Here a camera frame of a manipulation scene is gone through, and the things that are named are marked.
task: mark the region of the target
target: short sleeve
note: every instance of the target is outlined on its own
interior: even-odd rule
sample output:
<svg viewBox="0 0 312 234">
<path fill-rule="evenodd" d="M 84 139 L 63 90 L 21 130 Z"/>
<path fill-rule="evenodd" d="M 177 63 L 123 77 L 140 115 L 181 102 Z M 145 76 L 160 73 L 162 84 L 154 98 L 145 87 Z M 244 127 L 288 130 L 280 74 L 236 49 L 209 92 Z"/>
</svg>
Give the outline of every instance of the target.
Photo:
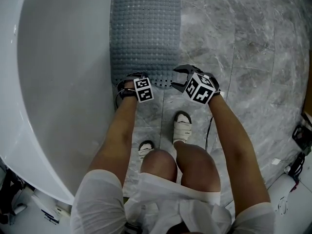
<svg viewBox="0 0 312 234">
<path fill-rule="evenodd" d="M 271 203 L 260 203 L 242 211 L 233 223 L 231 234 L 273 234 L 275 213 Z"/>
<path fill-rule="evenodd" d="M 93 170 L 77 191 L 71 213 L 72 234 L 119 234 L 126 217 L 121 183 L 113 173 Z"/>
</svg>

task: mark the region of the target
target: gray bath mat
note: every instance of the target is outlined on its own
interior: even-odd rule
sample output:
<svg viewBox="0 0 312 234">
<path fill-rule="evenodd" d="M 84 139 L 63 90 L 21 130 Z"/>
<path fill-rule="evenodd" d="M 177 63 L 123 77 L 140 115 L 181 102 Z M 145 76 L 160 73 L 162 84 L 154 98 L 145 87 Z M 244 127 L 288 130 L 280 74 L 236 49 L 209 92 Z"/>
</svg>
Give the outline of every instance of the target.
<svg viewBox="0 0 312 234">
<path fill-rule="evenodd" d="M 146 71 L 152 84 L 169 87 L 178 64 L 180 0 L 114 0 L 112 81 Z"/>
</svg>

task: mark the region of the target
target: gray tile floor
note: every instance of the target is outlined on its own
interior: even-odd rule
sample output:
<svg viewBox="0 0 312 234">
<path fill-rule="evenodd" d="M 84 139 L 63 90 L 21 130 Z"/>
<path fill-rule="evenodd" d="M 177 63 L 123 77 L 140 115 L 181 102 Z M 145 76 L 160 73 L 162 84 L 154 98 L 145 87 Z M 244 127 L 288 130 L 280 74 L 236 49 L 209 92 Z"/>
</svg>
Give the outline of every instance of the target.
<svg viewBox="0 0 312 234">
<path fill-rule="evenodd" d="M 288 164 L 274 166 L 272 159 L 292 159 L 299 151 L 291 135 L 307 86 L 311 0 L 181 0 L 181 4 L 180 63 L 194 64 L 217 77 L 270 186 Z M 193 119 L 190 143 L 205 146 L 209 109 L 186 101 L 173 89 L 154 88 L 154 95 L 153 101 L 138 106 L 124 186 L 127 196 L 137 183 L 137 148 L 142 141 L 153 140 L 176 156 L 171 144 L 176 111 L 184 110 Z M 221 203 L 226 205 L 233 197 L 214 124 L 208 144 L 220 173 Z"/>
</svg>

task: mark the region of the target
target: white bathtub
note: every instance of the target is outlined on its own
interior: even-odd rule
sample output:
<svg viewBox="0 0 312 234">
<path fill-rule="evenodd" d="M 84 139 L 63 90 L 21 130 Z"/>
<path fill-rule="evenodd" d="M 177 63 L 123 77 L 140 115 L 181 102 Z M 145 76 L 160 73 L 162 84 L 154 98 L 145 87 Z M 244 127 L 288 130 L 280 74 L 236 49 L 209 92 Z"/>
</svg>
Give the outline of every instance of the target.
<svg viewBox="0 0 312 234">
<path fill-rule="evenodd" d="M 0 0 L 0 156 L 72 204 L 113 117 L 111 0 Z"/>
</svg>

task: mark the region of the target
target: person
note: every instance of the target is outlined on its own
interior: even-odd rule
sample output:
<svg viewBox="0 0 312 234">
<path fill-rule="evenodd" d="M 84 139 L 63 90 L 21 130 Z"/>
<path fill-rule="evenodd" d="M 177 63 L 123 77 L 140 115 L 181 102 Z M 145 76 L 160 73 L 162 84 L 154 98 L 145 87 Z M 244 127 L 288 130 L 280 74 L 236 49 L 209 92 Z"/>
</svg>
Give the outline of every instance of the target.
<svg viewBox="0 0 312 234">
<path fill-rule="evenodd" d="M 133 89 L 132 81 L 125 88 Z M 124 97 L 106 140 L 76 194 L 71 214 L 73 234 L 270 234 L 274 212 L 253 145 L 221 95 L 208 102 L 224 151 L 236 219 L 220 206 L 220 178 L 211 156 L 187 144 L 192 119 L 178 112 L 174 120 L 176 161 L 151 141 L 138 150 L 142 160 L 137 191 L 124 204 L 125 181 L 137 108 L 136 97 Z M 183 175 L 176 183 L 177 168 Z"/>
</svg>

